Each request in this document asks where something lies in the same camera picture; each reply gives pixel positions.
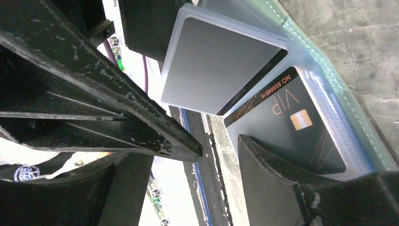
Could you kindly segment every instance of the blue strip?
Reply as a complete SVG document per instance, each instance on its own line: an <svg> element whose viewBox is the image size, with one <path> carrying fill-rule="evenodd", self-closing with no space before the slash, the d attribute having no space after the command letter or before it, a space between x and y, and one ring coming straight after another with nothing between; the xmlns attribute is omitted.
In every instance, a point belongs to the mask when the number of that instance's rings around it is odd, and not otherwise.
<svg viewBox="0 0 399 226"><path fill-rule="evenodd" d="M180 112L182 113L182 117L183 117L183 124L184 124L183 127L187 130L187 132L190 132L190 128L188 127L186 111L183 108L179 108L179 109L180 109ZM198 177L198 187L199 187L199 191L201 192L202 201L204 203L204 209L205 209L205 214L207 215L208 225L212 226L212 221L211 221L211 217L209 214L207 197L205 196L204 186L202 184L201 174L199 172L200 170L198 169L198 163L194 163L194 169L195 169L195 173L197 174L197 177Z"/></svg>

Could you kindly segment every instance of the black card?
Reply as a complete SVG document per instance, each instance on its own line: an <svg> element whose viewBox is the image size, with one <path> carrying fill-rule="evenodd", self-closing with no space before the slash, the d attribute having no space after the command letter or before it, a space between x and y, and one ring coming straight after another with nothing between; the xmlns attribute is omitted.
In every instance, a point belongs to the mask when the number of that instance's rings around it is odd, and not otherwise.
<svg viewBox="0 0 399 226"><path fill-rule="evenodd" d="M346 171L294 67L285 70L224 120L228 130L235 124L237 128L244 127L248 122L252 128L247 129L247 135L292 164L321 175Z"/></svg>

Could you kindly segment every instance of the card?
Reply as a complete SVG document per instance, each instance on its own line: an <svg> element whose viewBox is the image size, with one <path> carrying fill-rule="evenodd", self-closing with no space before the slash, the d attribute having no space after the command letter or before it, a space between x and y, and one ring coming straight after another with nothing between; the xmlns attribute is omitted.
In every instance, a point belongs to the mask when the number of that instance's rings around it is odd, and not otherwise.
<svg viewBox="0 0 399 226"><path fill-rule="evenodd" d="M229 133L245 128L269 152L317 174L346 171L297 70L276 79L225 118Z"/></svg>
<svg viewBox="0 0 399 226"><path fill-rule="evenodd" d="M188 17L172 36L173 54L165 61L161 100L197 112L225 115L287 55L272 44L276 36L259 40L244 24L228 27Z"/></svg>

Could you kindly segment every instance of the gray concrete surface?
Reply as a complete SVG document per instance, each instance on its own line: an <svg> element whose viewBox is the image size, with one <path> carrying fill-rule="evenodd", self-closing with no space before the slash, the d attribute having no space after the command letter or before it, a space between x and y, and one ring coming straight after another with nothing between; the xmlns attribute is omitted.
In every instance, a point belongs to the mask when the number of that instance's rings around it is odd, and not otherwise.
<svg viewBox="0 0 399 226"><path fill-rule="evenodd" d="M233 224L248 226L247 206L245 204L241 172L236 152L231 145L222 118L211 115L208 120L215 138L216 150L219 156Z"/></svg>
<svg viewBox="0 0 399 226"><path fill-rule="evenodd" d="M399 0L279 0L399 154Z"/></svg>

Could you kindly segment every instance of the card chip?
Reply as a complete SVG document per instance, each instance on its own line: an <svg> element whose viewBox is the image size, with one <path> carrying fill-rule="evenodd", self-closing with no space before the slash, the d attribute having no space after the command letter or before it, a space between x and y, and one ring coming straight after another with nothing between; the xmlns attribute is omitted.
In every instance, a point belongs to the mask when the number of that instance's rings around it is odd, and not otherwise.
<svg viewBox="0 0 399 226"><path fill-rule="evenodd" d="M313 122L311 121L308 112L305 109L291 115L290 118L296 131L313 125Z"/></svg>

